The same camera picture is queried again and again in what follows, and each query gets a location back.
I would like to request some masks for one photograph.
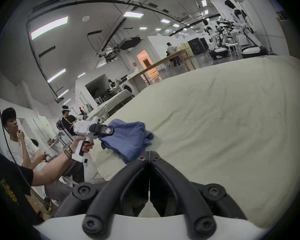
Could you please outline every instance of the blue cloth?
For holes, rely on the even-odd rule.
[[[124,122],[113,119],[109,124],[114,131],[111,136],[99,137],[101,147],[119,154],[125,164],[138,158],[146,146],[151,145],[153,133],[146,130],[143,122]]]

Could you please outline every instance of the white stool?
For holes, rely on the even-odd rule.
[[[235,48],[234,54],[236,54],[236,52],[237,52],[237,56],[239,56],[238,49],[237,49],[237,45],[238,45],[237,42],[236,43],[226,43],[225,45],[228,46],[228,48],[229,48],[229,53],[231,55],[231,58],[232,58],[232,53],[231,53],[230,47],[234,47]]]

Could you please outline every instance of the fan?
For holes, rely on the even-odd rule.
[[[63,126],[61,120],[57,121],[56,127],[58,128],[58,130],[61,130],[61,131],[65,129],[65,127]]]

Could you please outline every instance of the black shirt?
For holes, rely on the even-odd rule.
[[[40,224],[42,221],[25,197],[25,195],[31,195],[30,187],[25,182],[18,167],[21,169],[28,184],[31,185],[33,171],[9,161],[5,156],[0,154],[1,196],[8,210],[14,214],[20,222],[24,221],[30,225]]]
[[[68,115],[67,117],[67,121],[64,117],[62,117],[62,124],[63,126],[68,130],[68,132],[71,134],[71,135],[76,135],[74,132],[73,132],[73,127],[70,128],[70,126],[72,126],[72,123],[76,120],[76,118],[72,115]]]

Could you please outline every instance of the white t-shirt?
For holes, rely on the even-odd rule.
[[[176,47],[171,45],[171,46],[168,46],[167,51],[168,51],[169,55],[171,55],[171,54],[176,53],[177,49],[176,49]]]
[[[9,148],[11,150],[11,153],[14,157],[14,159],[16,160],[16,163],[19,165],[19,166],[22,166],[22,163],[23,163],[23,153],[22,153],[22,146],[21,146],[21,142],[18,141],[18,142],[15,142],[11,139],[7,139],[8,141],[8,145],[9,145]],[[32,140],[29,139],[27,136],[24,137],[24,141],[25,141],[25,145],[26,145],[26,148],[27,148],[27,151],[28,151],[28,155],[29,155],[29,158],[30,158],[30,161],[32,162],[35,155],[36,155],[36,152],[39,150],[38,147],[36,147],[35,144],[33,144]],[[13,161],[13,158],[11,157],[11,154],[7,148],[6,152],[5,152],[5,157],[8,158],[10,161],[14,162]],[[44,168],[44,166],[46,166],[46,162],[41,162],[40,164],[38,164],[34,170],[35,171],[40,171],[42,170],[42,168]],[[36,187],[32,187],[34,190],[36,190],[36,192],[41,196],[41,198],[45,198],[47,195],[45,193],[45,189],[44,189],[44,186],[36,186]]]

